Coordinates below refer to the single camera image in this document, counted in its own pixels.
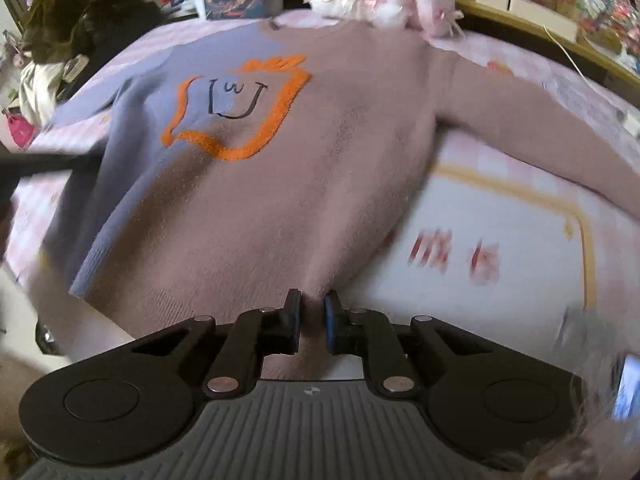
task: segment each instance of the orange embroidery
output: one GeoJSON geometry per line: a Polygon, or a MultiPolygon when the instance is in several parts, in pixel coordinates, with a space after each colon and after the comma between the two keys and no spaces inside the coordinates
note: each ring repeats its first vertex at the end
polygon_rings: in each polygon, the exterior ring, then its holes
{"type": "Polygon", "coordinates": [[[282,121],[289,113],[291,104],[309,79],[311,74],[298,65],[306,59],[305,56],[290,56],[286,58],[271,57],[265,61],[250,59],[238,72],[289,72],[291,76],[284,83],[276,98],[270,113],[258,127],[257,133],[244,146],[228,148],[219,140],[196,130],[184,130],[174,136],[174,128],[180,124],[187,110],[187,92],[191,83],[203,76],[194,76],[183,81],[178,87],[178,107],[172,120],[161,134],[162,143],[170,146],[175,139],[193,142],[205,150],[209,155],[221,160],[242,160],[255,155],[263,149],[278,131],[282,121]]]}

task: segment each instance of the yellow border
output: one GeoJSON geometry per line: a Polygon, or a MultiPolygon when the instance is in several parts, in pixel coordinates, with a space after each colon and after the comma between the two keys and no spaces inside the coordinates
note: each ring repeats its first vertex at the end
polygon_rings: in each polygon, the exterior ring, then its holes
{"type": "Polygon", "coordinates": [[[504,179],[487,176],[476,170],[454,166],[449,164],[437,164],[433,172],[439,176],[444,176],[452,180],[459,180],[473,186],[480,186],[492,191],[515,196],[526,202],[542,206],[548,210],[560,213],[564,216],[571,216],[576,219],[580,226],[580,236],[582,238],[582,269],[584,271],[584,306],[596,305],[596,274],[595,256],[593,253],[593,234],[591,225],[580,207],[568,200],[561,200],[554,196],[543,195],[542,193],[524,186],[515,184],[504,179]]]}

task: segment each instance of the pink checkered tablecloth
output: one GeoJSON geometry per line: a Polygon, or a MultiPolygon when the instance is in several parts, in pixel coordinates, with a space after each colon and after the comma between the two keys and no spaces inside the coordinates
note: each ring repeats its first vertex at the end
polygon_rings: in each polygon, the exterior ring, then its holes
{"type": "MultiPolygon", "coordinates": [[[[290,26],[313,27],[322,19],[310,11],[293,11],[280,20],[290,26]]],[[[159,50],[185,44],[208,34],[233,28],[245,22],[188,21],[156,28],[133,43],[107,64],[87,86],[94,85],[123,67],[159,50]]],[[[607,138],[636,168],[640,168],[638,143],[616,119],[616,109],[588,88],[580,77],[553,61],[527,50],[476,33],[465,39],[435,40],[446,50],[496,70],[510,70],[514,76],[544,86],[552,96],[592,128],[607,138]]],[[[629,104],[598,86],[616,107],[629,104]]],[[[32,150],[85,152],[108,132],[108,113],[41,134],[32,150]]],[[[587,215],[593,232],[597,302],[612,311],[635,307],[640,298],[640,224],[592,192],[557,178],[490,148],[460,129],[447,131],[440,162],[465,166],[483,174],[504,178],[537,192],[576,203],[587,215]]],[[[68,174],[32,178],[16,190],[18,203],[10,235],[7,261],[22,281],[35,261],[42,239],[55,212],[68,174]]]]}

